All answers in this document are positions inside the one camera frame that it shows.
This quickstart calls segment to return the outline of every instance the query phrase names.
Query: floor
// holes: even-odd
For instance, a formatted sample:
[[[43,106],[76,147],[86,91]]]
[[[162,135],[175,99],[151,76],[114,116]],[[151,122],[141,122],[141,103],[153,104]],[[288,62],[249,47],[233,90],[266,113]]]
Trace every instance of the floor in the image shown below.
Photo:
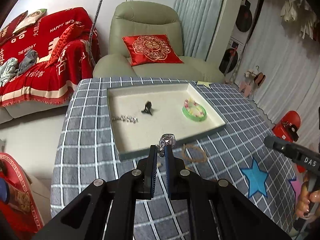
[[[239,90],[239,87],[235,83],[233,83],[231,86],[233,86],[236,90]],[[268,127],[273,128],[275,126],[275,124],[272,123],[271,120],[268,119],[267,115],[263,112],[262,109],[257,107],[257,104],[253,101],[252,98],[249,98],[249,102],[253,106],[253,108],[256,109],[257,112],[263,117],[263,119],[266,121],[266,124],[268,125]]]
[[[67,106],[29,114],[0,124],[4,152],[49,190]]]

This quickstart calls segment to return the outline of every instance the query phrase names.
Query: yellow star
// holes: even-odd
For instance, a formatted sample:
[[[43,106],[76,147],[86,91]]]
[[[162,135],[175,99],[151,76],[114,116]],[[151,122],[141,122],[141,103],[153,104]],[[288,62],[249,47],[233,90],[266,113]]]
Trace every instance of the yellow star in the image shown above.
[[[206,87],[209,88],[209,89],[211,89],[211,87],[209,86],[210,84],[212,84],[212,83],[210,83],[210,82],[204,82],[204,81],[197,81],[197,85],[204,85],[204,86],[206,86]]]

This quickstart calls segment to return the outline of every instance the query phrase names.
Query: finger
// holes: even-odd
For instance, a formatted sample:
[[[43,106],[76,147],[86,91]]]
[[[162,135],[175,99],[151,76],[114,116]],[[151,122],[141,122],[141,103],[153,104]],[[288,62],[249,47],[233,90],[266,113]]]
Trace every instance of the finger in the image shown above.
[[[309,205],[306,205],[303,202],[299,202],[298,205],[296,206],[296,210],[300,210],[303,213],[308,213],[309,212]]]
[[[301,186],[301,192],[299,195],[299,200],[306,198],[309,199],[309,192],[308,192],[308,182],[304,182]]]
[[[304,213],[301,210],[296,210],[296,215],[298,218],[302,218],[304,216]]]
[[[320,190],[317,190],[315,192],[312,192],[310,194],[310,200],[313,202],[313,203],[319,203],[320,202]]]
[[[306,205],[309,205],[309,204],[310,204],[310,200],[308,200],[307,197],[301,197],[300,201],[303,202],[303,203],[306,204]]]
[[[306,182],[309,180],[309,173],[307,172],[304,176],[303,176],[303,182]]]

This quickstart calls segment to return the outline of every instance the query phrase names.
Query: red cushion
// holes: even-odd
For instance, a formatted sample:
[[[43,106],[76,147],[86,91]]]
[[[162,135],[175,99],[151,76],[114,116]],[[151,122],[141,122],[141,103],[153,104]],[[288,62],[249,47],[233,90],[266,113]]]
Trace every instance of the red cushion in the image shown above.
[[[145,63],[182,63],[170,46],[167,35],[145,35],[123,37],[130,56],[131,65]]]
[[[25,11],[0,31],[0,46],[13,36],[13,31],[27,15],[28,11]]]
[[[58,61],[59,56],[63,50],[63,48],[74,39],[78,38],[84,30],[84,25],[78,26],[75,23],[70,25],[66,30],[61,34],[55,48],[52,51],[49,62],[46,67]]]

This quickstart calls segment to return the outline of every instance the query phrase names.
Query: black hair clip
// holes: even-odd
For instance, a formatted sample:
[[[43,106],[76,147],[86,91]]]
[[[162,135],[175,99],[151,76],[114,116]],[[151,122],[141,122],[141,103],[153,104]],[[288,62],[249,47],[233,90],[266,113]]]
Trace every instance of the black hair clip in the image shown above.
[[[144,105],[144,110],[141,111],[141,113],[145,113],[145,114],[150,114],[152,115],[151,113],[151,102],[150,101],[147,101],[146,104]]]

